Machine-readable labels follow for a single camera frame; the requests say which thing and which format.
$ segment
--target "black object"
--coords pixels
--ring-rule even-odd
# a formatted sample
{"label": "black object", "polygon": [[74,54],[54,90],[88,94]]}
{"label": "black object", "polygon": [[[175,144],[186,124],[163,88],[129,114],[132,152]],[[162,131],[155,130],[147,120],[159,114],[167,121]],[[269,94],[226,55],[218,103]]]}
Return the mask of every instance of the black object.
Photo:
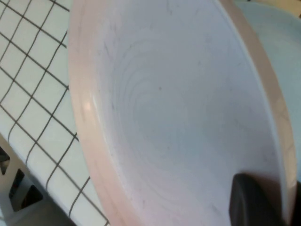
{"label": "black object", "polygon": [[229,214],[232,226],[285,226],[261,187],[246,174],[233,178]]}

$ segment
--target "grout line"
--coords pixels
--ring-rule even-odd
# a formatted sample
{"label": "grout line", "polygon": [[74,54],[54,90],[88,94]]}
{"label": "grout line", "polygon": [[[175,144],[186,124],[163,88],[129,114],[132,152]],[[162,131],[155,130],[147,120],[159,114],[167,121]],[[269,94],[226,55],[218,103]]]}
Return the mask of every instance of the grout line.
{"label": "grout line", "polygon": [[[48,13],[47,13],[47,15],[46,15],[46,18],[45,18],[45,20],[43,21],[42,26],[43,26],[44,23],[46,22],[46,20],[47,20],[47,18],[48,18],[48,16],[49,16],[50,11],[52,10],[53,6],[54,6],[54,4],[52,4],[50,10],[48,11]],[[55,50],[54,55],[52,56],[52,58],[51,58],[51,60],[50,60],[50,62],[49,62],[49,65],[47,66],[47,68],[49,68],[49,66],[51,65],[51,62],[52,62],[52,60],[53,60],[53,58],[54,58],[54,56],[55,56],[55,54],[56,54],[56,52],[57,52],[57,50],[58,50],[59,47],[60,47],[60,45],[59,45],[59,46],[57,47],[57,49]],[[18,76],[18,74],[19,74],[19,72],[20,72],[20,70],[21,70],[21,68],[22,68],[22,66],[23,66],[23,63],[24,63],[25,59],[23,60],[21,66],[20,66],[20,68],[19,68],[19,70],[18,70],[18,73],[15,75],[15,77],[14,77],[14,79],[13,79],[13,82],[14,82],[14,80],[16,79],[16,77]],[[27,102],[25,108],[22,110],[21,114],[19,115],[19,117],[17,118],[16,121],[19,121],[19,120],[20,120],[20,118],[22,117],[23,113],[24,113],[25,110],[27,109],[27,107],[28,107],[30,101],[32,100],[33,95],[35,94],[35,92],[37,91],[37,89],[38,89],[40,83],[42,82],[43,78],[45,77],[45,74],[46,74],[46,71],[43,73],[41,79],[39,80],[39,82],[38,82],[38,84],[37,84],[37,86],[36,86],[36,88],[34,89],[33,93],[30,95],[30,98],[29,98],[29,100],[28,100],[28,102]],[[9,134],[8,134],[8,143],[9,143],[9,138],[10,138],[11,131],[13,130],[13,128],[15,127],[15,125],[16,125],[16,123],[13,124],[12,128],[11,128],[10,131],[9,131]]]}
{"label": "grout line", "polygon": [[41,25],[41,27],[39,27],[38,25],[36,25],[33,21],[31,21],[30,19],[28,19],[28,18],[26,18],[24,15],[25,15],[25,13],[22,15],[21,13],[19,13],[18,11],[16,11],[14,8],[12,8],[12,7],[10,7],[9,5],[8,5],[8,3],[4,3],[2,0],[0,0],[0,2],[2,3],[2,4],[4,4],[5,5],[5,7],[7,7],[7,8],[9,8],[10,10],[12,10],[12,11],[14,11],[15,13],[17,13],[19,16],[21,16],[24,20],[26,20],[27,22],[29,22],[29,23],[31,23],[33,26],[35,26],[36,28],[38,28],[39,30],[41,30],[42,32],[44,32],[45,34],[47,34],[49,37],[51,37],[53,40],[55,40],[56,42],[58,42],[58,43],[60,43],[60,41],[57,39],[57,38],[55,38],[53,35],[51,35],[50,33],[48,33],[47,31],[45,31],[44,29],[42,29],[42,27],[43,27],[43,25],[44,25],[44,23],[45,23],[45,21],[43,22],[43,24]]}
{"label": "grout line", "polygon": [[[1,66],[0,69],[11,79],[13,79]],[[31,95],[24,87],[22,87],[17,81],[14,81],[26,94],[28,94],[29,96]],[[41,107],[43,108],[49,115],[51,115],[51,112],[45,108],[35,97],[32,97],[32,99]],[[53,119],[55,119],[65,130],[67,130],[73,137],[75,137],[75,139],[77,141],[79,141],[79,139],[61,122],[59,121],[55,116],[53,116]]]}
{"label": "grout line", "polygon": [[56,163],[54,169],[52,170],[50,176],[48,177],[47,182],[46,182],[46,186],[45,186],[46,191],[48,190],[48,183],[49,183],[49,180],[51,179],[52,175],[54,174],[55,170],[57,169],[57,167],[59,166],[59,164],[61,163],[61,161],[63,160],[64,156],[67,154],[67,152],[68,152],[68,150],[70,149],[70,147],[71,147],[71,145],[72,145],[74,139],[75,139],[75,137],[72,138],[72,140],[71,140],[70,144],[68,145],[66,151],[63,153],[63,155],[61,156],[60,160]]}
{"label": "grout line", "polygon": [[[6,40],[9,41],[9,38],[6,37],[3,33],[0,32],[0,35],[2,35]],[[38,61],[36,61],[35,59],[33,59],[30,55],[28,55],[23,49],[21,49],[19,46],[17,46],[13,41],[10,42],[11,44],[13,44],[18,50],[20,50],[22,53],[24,53],[25,55],[27,55],[28,58],[30,58],[33,62],[35,62],[40,68],[42,68],[44,71],[46,71],[48,74],[50,74],[55,80],[57,80],[59,83],[61,83],[61,85],[63,85],[65,88],[67,88],[67,85],[65,85],[61,80],[59,80],[55,75],[53,75],[47,68],[45,68],[44,66],[42,66]]]}
{"label": "grout line", "polygon": [[[0,104],[0,107],[5,111],[5,113],[14,121],[16,122],[16,124],[24,131],[24,133],[26,133],[27,136],[30,137],[30,139],[32,139],[33,141],[35,141],[35,139],[23,128],[23,126],[21,126],[15,119],[14,117]],[[54,162],[56,164],[56,161],[51,157],[51,155],[49,155],[44,148],[37,142],[36,145],[45,153],[45,155],[48,156],[48,158],[50,158],[50,160],[52,162]],[[80,190],[79,186],[74,182],[74,180],[69,176],[69,174],[59,165],[58,168],[66,175],[66,177],[73,183],[73,185]],[[98,207],[90,200],[89,197],[87,197],[87,195],[82,192],[83,196],[88,200],[88,202],[96,209],[96,211],[102,215],[102,217],[108,221],[107,217],[98,209]]]}
{"label": "grout line", "polygon": [[[59,165],[58,168],[66,175],[66,177],[73,183],[77,189],[80,189],[80,187],[74,182],[74,180],[69,176],[69,174]],[[83,196],[88,200],[88,202],[96,209],[96,211],[105,219],[108,221],[107,217],[98,209],[98,207],[90,200],[90,198],[82,192]]]}
{"label": "grout line", "polygon": [[[56,50],[55,50],[55,52],[54,52],[54,54],[53,54],[53,56],[52,56],[52,58],[51,58],[51,60],[50,60],[50,62],[49,62],[49,64],[48,64],[48,66],[47,66],[47,69],[50,67],[50,65],[51,65],[51,63],[52,63],[52,61],[53,61],[53,59],[54,59],[54,57],[55,57],[55,55],[56,55],[56,52],[58,51],[58,49],[60,48],[60,46],[61,46],[61,45],[58,45],[58,47],[56,48]],[[42,75],[40,81],[38,82],[38,84],[37,84],[37,86],[36,86],[36,88],[34,89],[33,93],[30,95],[29,101],[27,102],[25,108],[22,110],[21,114],[19,115],[19,117],[17,118],[16,121],[19,121],[19,120],[20,120],[20,118],[22,117],[23,113],[24,113],[25,110],[27,109],[27,107],[28,107],[30,101],[31,101],[32,98],[33,98],[33,95],[35,94],[35,92],[37,91],[37,89],[38,89],[39,85],[41,84],[43,78],[45,77],[45,74],[46,74],[46,71],[43,73],[43,75]],[[10,138],[11,131],[13,130],[13,128],[14,128],[15,125],[16,125],[16,123],[14,123],[14,125],[12,126],[12,128],[11,128],[10,131],[9,131],[9,134],[8,134],[8,143],[9,143],[9,138]]]}
{"label": "grout line", "polygon": [[0,20],[2,19],[2,16],[3,16],[3,14],[4,14],[4,11],[6,10],[6,7],[7,7],[6,4],[4,4],[4,5],[5,5],[5,7],[4,7],[4,9],[3,9],[2,13],[1,13]]}
{"label": "grout line", "polygon": [[70,10],[68,8],[66,8],[65,6],[61,5],[60,3],[57,3],[55,0],[49,0],[49,1],[54,2],[57,6],[59,6],[59,7],[63,8],[63,9],[65,9],[66,11],[70,12]]}
{"label": "grout line", "polygon": [[65,94],[66,94],[67,90],[68,90],[68,89],[65,89],[65,92],[63,93],[63,95],[62,95],[61,99],[59,100],[58,104],[56,105],[56,107],[55,107],[54,111],[53,111],[53,112],[52,112],[52,114],[50,115],[50,117],[49,117],[49,119],[48,119],[48,121],[47,121],[46,125],[44,126],[44,128],[43,128],[42,132],[40,133],[40,135],[38,136],[38,138],[35,140],[34,144],[32,145],[31,149],[29,150],[29,152],[28,152],[28,154],[27,154],[27,157],[26,157],[25,165],[27,165],[27,162],[28,162],[29,155],[30,155],[30,153],[32,152],[34,145],[35,145],[35,144],[36,144],[36,143],[39,141],[39,139],[40,139],[40,138],[41,138],[41,136],[43,135],[43,133],[44,133],[44,131],[45,131],[46,127],[47,127],[47,126],[48,126],[48,124],[50,123],[51,119],[53,118],[53,115],[54,115],[54,113],[56,112],[56,110],[57,110],[57,108],[59,107],[59,105],[60,105],[60,103],[61,103],[62,99],[64,98],[64,96],[65,96]]}
{"label": "grout line", "polygon": [[69,214],[68,214],[69,218],[70,218],[70,215],[71,215],[71,212],[72,212],[72,209],[73,209],[73,206],[74,206],[75,202],[79,198],[80,194],[83,192],[83,190],[84,190],[84,188],[85,188],[85,186],[86,186],[86,184],[88,183],[89,180],[90,180],[90,177],[88,177],[88,179],[85,181],[84,185],[81,187],[79,193],[77,194],[76,198],[74,199],[74,201],[73,201],[73,203],[72,203],[72,205],[70,207],[70,210],[69,210]]}
{"label": "grout line", "polygon": [[[8,47],[9,47],[10,43],[12,42],[12,39],[14,38],[15,33],[16,33],[16,31],[18,30],[19,25],[20,25],[20,23],[21,23],[21,21],[22,21],[24,15],[25,15],[25,13],[27,12],[28,7],[29,7],[29,5],[30,5],[31,2],[32,2],[32,0],[30,0],[29,3],[27,4],[27,7],[26,7],[26,9],[25,9],[23,15],[21,16],[21,19],[19,20],[19,22],[18,22],[18,24],[17,24],[17,26],[16,26],[13,35],[11,36],[10,39],[8,39],[8,45],[6,46],[6,48],[5,48],[5,50],[4,50],[3,54],[2,54],[2,56],[1,56],[1,58],[0,58],[0,62],[2,61],[2,59],[3,59],[3,57],[4,57],[5,53],[6,53],[6,51],[8,50]],[[20,72],[20,70],[21,70],[21,68],[22,68],[22,66],[23,66],[23,64],[24,64],[24,62],[25,62],[25,59],[26,59],[26,56],[25,56],[24,60],[22,61],[21,65],[20,65],[20,68],[18,69],[18,71],[17,71],[17,73],[16,73],[14,79],[15,79],[15,78],[17,77],[17,75],[19,74],[19,72]],[[2,101],[4,100],[4,98],[5,98],[5,97],[7,96],[7,94],[9,93],[9,91],[10,91],[12,85],[13,85],[14,79],[13,79],[13,81],[11,82],[11,84],[10,84],[8,90],[6,91],[6,93],[4,94],[4,96],[2,97],[2,99],[0,100],[0,104],[2,103]]]}

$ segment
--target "white bowl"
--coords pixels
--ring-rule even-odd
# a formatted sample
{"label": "white bowl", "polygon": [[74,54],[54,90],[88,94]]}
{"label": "white bowl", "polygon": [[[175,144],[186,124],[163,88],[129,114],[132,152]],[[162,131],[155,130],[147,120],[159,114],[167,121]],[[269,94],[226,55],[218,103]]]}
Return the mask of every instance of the white bowl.
{"label": "white bowl", "polygon": [[75,1],[68,43],[79,138],[113,226],[230,225],[239,172],[289,223],[285,101],[231,1]]}

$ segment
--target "light blue surface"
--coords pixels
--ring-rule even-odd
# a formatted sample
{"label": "light blue surface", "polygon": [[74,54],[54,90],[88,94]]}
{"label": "light blue surface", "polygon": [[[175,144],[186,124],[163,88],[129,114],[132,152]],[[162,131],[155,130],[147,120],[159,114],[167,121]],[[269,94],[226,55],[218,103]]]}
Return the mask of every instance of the light blue surface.
{"label": "light blue surface", "polygon": [[301,20],[258,3],[237,5],[257,33],[278,77],[293,128],[301,181]]}

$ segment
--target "tiled countertop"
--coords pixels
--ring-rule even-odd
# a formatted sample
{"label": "tiled countertop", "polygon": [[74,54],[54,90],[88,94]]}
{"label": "tiled countertop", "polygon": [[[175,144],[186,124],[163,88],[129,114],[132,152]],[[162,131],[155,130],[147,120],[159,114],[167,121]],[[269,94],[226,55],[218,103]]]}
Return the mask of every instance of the tiled countertop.
{"label": "tiled countertop", "polygon": [[69,93],[71,3],[0,0],[0,133],[77,225],[104,226]]}

